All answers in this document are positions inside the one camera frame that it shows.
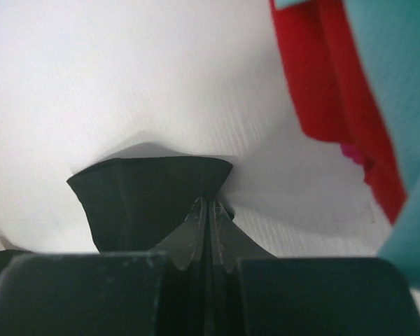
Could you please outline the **black t shirt with flower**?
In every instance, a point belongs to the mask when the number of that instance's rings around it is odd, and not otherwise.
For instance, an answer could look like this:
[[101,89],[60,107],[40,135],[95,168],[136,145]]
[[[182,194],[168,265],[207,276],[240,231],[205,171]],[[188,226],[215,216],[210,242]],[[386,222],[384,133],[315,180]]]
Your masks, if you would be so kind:
[[232,164],[212,157],[111,159],[72,176],[101,253],[148,251],[185,220],[197,199],[214,200]]

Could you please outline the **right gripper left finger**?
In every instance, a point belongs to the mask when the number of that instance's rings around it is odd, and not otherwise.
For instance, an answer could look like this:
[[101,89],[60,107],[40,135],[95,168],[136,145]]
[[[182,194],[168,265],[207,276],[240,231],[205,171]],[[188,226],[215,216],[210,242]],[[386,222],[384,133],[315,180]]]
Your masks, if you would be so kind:
[[153,250],[165,252],[157,335],[203,335],[207,203],[198,198],[185,220]]

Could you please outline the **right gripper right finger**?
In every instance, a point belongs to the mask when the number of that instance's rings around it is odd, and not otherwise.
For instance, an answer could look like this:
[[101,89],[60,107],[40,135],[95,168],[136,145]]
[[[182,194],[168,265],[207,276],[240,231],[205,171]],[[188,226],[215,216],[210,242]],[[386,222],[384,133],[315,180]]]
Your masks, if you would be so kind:
[[233,223],[219,201],[209,203],[208,215],[215,334],[243,335],[244,308],[238,261],[275,257]]

